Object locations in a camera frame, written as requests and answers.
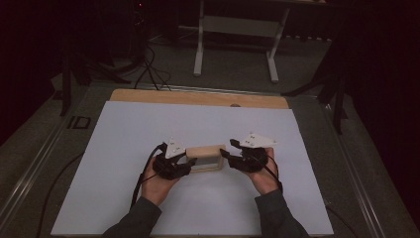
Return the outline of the black floor socket plate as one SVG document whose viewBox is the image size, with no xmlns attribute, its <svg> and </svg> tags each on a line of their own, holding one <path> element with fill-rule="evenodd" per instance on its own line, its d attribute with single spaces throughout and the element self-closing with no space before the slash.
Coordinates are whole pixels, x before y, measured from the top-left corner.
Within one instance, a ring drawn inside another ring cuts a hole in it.
<svg viewBox="0 0 420 238">
<path fill-rule="evenodd" d="M 90 123 L 90 117 L 72 116 L 67 124 L 67 129 L 88 129 Z"/>
</svg>

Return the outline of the white metal table frame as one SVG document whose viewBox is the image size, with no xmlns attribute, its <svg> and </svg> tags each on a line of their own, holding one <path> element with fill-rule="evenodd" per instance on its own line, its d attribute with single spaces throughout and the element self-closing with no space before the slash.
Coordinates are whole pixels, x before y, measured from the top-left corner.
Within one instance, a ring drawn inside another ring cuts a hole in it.
<svg viewBox="0 0 420 238">
<path fill-rule="evenodd" d="M 275 64 L 275 55 L 283 31 L 285 29 L 291 9 L 295 6 L 326 6 L 326 0 L 263 0 L 263 2 L 273 2 L 284 4 L 280 11 L 278 20 L 254 20 L 247 18 L 214 16 L 205 14 L 205 0 L 199 0 L 198 18 L 198 39 L 194 61 L 193 75 L 202 74 L 204 57 L 204 34 L 220 33 L 240 36 L 253 36 L 272 39 L 272 46 L 265 52 L 268 72 L 272 83 L 279 82 L 279 76 Z"/>
</svg>

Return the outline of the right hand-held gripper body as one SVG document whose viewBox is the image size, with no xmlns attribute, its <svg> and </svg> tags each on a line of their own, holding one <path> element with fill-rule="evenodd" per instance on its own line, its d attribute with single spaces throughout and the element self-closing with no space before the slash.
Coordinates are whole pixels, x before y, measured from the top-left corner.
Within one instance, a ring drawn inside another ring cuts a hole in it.
<svg viewBox="0 0 420 238">
<path fill-rule="evenodd" d="M 239 156 L 233 156 L 231 167 L 241 172 L 259 172 L 268 161 L 266 148 L 276 144 L 274 139 L 256 133 L 250 133 L 245 139 L 239 141 L 241 151 Z"/>
</svg>

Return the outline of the person's right hand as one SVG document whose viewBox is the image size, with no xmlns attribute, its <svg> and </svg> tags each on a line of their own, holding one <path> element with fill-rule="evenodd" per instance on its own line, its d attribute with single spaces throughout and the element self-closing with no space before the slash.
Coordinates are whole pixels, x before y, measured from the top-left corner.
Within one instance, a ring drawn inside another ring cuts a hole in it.
<svg viewBox="0 0 420 238">
<path fill-rule="evenodd" d="M 266 168 L 259 172 L 248 174 L 248 177 L 260 194 L 267 194 L 279 189 L 278 166 L 274 160 L 274 150 L 273 148 L 266 148 L 265 151 L 268 155 Z"/>
</svg>

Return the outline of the metal floor rail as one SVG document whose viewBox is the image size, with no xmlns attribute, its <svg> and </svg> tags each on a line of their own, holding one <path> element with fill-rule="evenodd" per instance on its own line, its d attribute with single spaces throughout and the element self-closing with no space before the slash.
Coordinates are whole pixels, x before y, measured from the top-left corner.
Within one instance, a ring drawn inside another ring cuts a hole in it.
<svg viewBox="0 0 420 238">
<path fill-rule="evenodd" d="M 0 230 L 13 219 L 72 114 L 38 111 L 0 147 Z"/>
<path fill-rule="evenodd" d="M 285 96 L 284 93 L 280 92 L 265 92 L 265 91 L 246 91 L 246 90 L 233 90 L 233 89 L 219 89 L 219 88 L 207 88 L 207 87 L 191 87 L 191 86 L 179 86 L 170 85 L 154 87 L 152 84 L 141 83 L 138 89 L 150 89 L 158 91 L 184 91 L 184 92 L 208 92 L 208 93 L 224 93 L 224 94 L 249 94 L 249 95 L 269 95 L 269 96 Z M 304 91 L 298 96 L 311 96 L 316 97 L 320 93 L 321 89 L 312 89 Z"/>
<path fill-rule="evenodd" d="M 376 212 L 372 206 L 370 197 L 363 185 L 360 175 L 358 174 L 357 168 L 353 162 L 353 158 L 345 145 L 345 142 L 341 135 L 336 132 L 336 129 L 332 122 L 333 116 L 333 109 L 332 107 L 327 105 L 320 106 L 324 117 L 330 126 L 331 131 L 334 134 L 334 137 L 338 143 L 342 156 L 344 158 L 346 164 L 346 170 L 349 175 L 350 184 L 354 191 L 355 197 L 358 201 L 359 207 L 361 212 L 364 216 L 365 222 L 367 224 L 368 231 L 370 233 L 371 238 L 386 238 L 383 228 L 377 218 Z"/>
</svg>

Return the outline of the person's left hand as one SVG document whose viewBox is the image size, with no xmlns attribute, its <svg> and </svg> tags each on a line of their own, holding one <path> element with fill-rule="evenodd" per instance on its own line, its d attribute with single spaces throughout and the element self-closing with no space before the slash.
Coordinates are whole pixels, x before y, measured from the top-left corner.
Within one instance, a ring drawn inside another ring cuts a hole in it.
<svg viewBox="0 0 420 238">
<path fill-rule="evenodd" d="M 160 206 L 170 190 L 178 182 L 176 179 L 165 179 L 161 178 L 154 170 L 153 166 L 149 165 L 145 173 L 146 181 L 142 184 L 141 197 L 149 200 L 156 206 Z"/>
</svg>

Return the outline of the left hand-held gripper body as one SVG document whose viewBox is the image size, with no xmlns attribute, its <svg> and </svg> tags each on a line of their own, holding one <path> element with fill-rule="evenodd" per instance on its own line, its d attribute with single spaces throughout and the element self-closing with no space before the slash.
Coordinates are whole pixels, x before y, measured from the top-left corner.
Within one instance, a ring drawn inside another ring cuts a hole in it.
<svg viewBox="0 0 420 238">
<path fill-rule="evenodd" d="M 153 164 L 153 170 L 163 179 L 179 179 L 187 176 L 191 171 L 191 166 L 188 162 L 180 164 L 179 160 L 183 153 L 186 153 L 185 148 L 173 138 L 170 138 L 166 143 L 162 143 L 159 147 L 161 153 L 156 156 Z"/>
</svg>

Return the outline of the wooden picture frame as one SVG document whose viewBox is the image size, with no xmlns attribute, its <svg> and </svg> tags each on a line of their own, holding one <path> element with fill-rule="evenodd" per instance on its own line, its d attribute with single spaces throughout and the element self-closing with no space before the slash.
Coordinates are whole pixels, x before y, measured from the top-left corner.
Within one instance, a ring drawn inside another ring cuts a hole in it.
<svg viewBox="0 0 420 238">
<path fill-rule="evenodd" d="M 191 161 L 192 159 L 196 160 L 196 163 L 191 168 L 191 171 L 193 173 L 203 173 L 221 170 L 224 164 L 224 158 L 221 155 L 221 150 L 225 149 L 225 145 L 187 148 L 187 161 Z"/>
</svg>

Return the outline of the white paper sheet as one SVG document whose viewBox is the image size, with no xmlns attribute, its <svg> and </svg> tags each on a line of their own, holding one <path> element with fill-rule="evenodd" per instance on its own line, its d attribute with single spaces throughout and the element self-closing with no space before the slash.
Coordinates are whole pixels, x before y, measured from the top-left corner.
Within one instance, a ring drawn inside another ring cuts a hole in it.
<svg viewBox="0 0 420 238">
<path fill-rule="evenodd" d="M 129 210 L 151 151 L 174 139 L 184 147 L 242 140 L 275 141 L 283 194 L 293 216 L 314 236 L 333 228 L 294 113 L 290 109 L 109 101 L 62 204 L 52 234 L 100 235 Z M 161 206 L 156 236 L 257 236 L 257 191 L 241 172 L 223 167 L 182 178 Z"/>
</svg>

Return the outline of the black metal stand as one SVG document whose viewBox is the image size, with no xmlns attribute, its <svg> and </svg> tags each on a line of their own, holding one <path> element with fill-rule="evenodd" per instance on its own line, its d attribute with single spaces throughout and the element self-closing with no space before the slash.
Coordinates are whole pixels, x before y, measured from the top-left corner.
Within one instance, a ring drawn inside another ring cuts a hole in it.
<svg viewBox="0 0 420 238">
<path fill-rule="evenodd" d="M 62 56 L 62 78 L 60 99 L 62 100 L 60 115 L 64 116 L 71 105 L 71 77 L 81 85 L 88 85 L 91 82 L 89 69 L 98 72 L 107 79 L 117 83 L 128 83 L 128 80 L 119 76 L 119 73 L 135 69 L 140 62 L 134 59 L 131 63 L 120 67 L 108 67 L 102 65 L 96 59 L 75 50 L 63 50 Z"/>
<path fill-rule="evenodd" d="M 341 135 L 346 86 L 346 62 L 338 52 L 328 50 L 310 82 L 296 89 L 282 92 L 282 95 L 293 97 L 319 85 L 322 86 L 322 89 L 316 98 L 321 104 L 329 104 L 332 99 L 335 99 L 332 123 L 336 132 Z"/>
</svg>

